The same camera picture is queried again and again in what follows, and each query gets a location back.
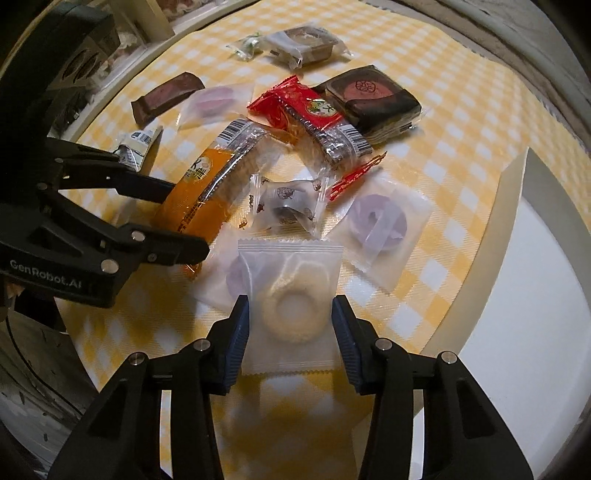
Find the red snack package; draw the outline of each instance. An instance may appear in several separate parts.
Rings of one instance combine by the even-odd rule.
[[[302,161],[319,176],[341,177],[373,151],[353,125],[297,76],[267,90],[248,109],[294,135]]]

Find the plastic bag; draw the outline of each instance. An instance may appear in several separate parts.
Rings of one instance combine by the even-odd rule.
[[[264,37],[256,32],[253,35],[248,35],[236,42],[232,42],[226,45],[227,48],[232,50],[238,59],[242,61],[250,61],[258,53],[262,53],[262,41]]]
[[[317,176],[340,177],[373,152],[353,125],[295,75],[267,90],[248,109],[295,136],[302,161]]]
[[[329,187],[330,181],[326,177],[274,182],[260,174],[254,175],[251,228],[262,231],[299,223],[310,235],[318,237]]]
[[[343,245],[345,258],[390,293],[432,211],[420,193],[374,177],[361,187],[327,238]]]
[[[191,285],[193,297],[203,303],[230,313],[239,295],[247,295],[238,257],[238,239],[249,235],[224,223],[203,268]]]
[[[291,70],[328,60],[332,55],[352,58],[351,52],[339,37],[313,24],[266,35],[263,48],[269,50],[279,61],[287,63]]]
[[[192,94],[181,108],[177,129],[198,127],[246,116],[246,107],[252,101],[253,83],[234,83],[205,88]]]
[[[251,312],[242,373],[340,365],[330,314],[342,254],[333,242],[238,241]]]
[[[349,70],[314,88],[372,145],[404,133],[421,118],[421,104],[373,65]]]
[[[178,181],[154,226],[213,242],[247,193],[251,176],[269,169],[286,150],[264,125],[247,118],[232,121]]]

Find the yellow checkered tablecloth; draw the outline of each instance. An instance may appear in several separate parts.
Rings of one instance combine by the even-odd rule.
[[[117,135],[135,129],[130,101],[169,78],[193,72],[206,86],[256,81],[256,93],[290,72],[259,56],[250,63],[225,48],[254,31],[270,33],[314,21],[341,37],[355,58],[304,69],[303,82],[320,83],[373,63],[410,90],[428,109],[416,131],[390,142],[382,162],[388,174],[422,192],[435,211],[390,295],[344,264],[338,293],[382,336],[411,352],[427,343],[456,297],[486,228],[502,169],[530,145],[566,188],[587,225],[590,165],[577,141],[506,67],[481,58],[439,29],[355,0],[262,0],[170,48],[131,81],[80,139],[111,149]],[[152,175],[177,181],[224,125],[176,132],[179,107],[161,115],[165,126]],[[303,166],[278,165],[290,180]],[[121,212],[148,219],[154,205],[112,191],[79,190],[70,197],[112,222]],[[325,231],[342,217],[329,215]],[[243,218],[240,210],[232,222]],[[221,312],[195,301],[189,282],[173,268],[143,265],[113,309],[60,302],[80,358],[102,387],[134,351],[172,353],[204,336]],[[164,397],[162,459],[170,471],[169,397]],[[212,399],[217,439],[229,479],[345,479],[356,476],[351,428],[371,409],[355,395],[343,371],[240,377],[227,397]]]

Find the chocolate bar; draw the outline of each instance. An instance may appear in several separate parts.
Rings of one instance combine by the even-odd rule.
[[[145,128],[154,118],[170,110],[197,90],[205,88],[199,77],[184,72],[131,102],[135,123]]]
[[[418,100],[373,65],[344,72],[314,90],[372,145],[404,132],[421,113]]]

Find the translucent plastic wrapper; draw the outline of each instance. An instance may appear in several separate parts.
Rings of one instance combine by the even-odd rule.
[[[253,35],[241,38],[240,40],[226,45],[227,48],[232,50],[238,59],[242,61],[250,61],[258,53],[262,53],[262,41],[264,37],[256,32]]]
[[[349,70],[314,88],[372,145],[404,133],[421,119],[421,104],[373,65]]]
[[[229,223],[224,223],[203,262],[203,268],[191,285],[193,296],[210,307],[230,313],[239,295],[247,295],[242,276],[242,261],[238,257],[238,239],[249,235]]]
[[[267,90],[248,109],[295,136],[302,161],[318,176],[340,178],[373,152],[353,125],[296,76]]]
[[[390,293],[432,211],[420,193],[374,177],[327,238],[343,245],[345,258]]]
[[[177,118],[177,129],[245,116],[253,89],[253,83],[235,83],[198,90],[184,101]]]
[[[285,151],[264,125],[246,118],[232,121],[178,181],[154,226],[213,242],[248,191],[251,176],[269,169]]]
[[[330,314],[342,254],[333,242],[238,241],[251,312],[242,373],[340,365]]]
[[[313,24],[266,35],[263,48],[279,61],[287,63],[291,70],[328,60],[332,55],[352,58],[351,52],[339,37]]]
[[[330,190],[328,178],[274,182],[257,174],[251,183],[254,231],[299,223],[310,235],[320,235]]]

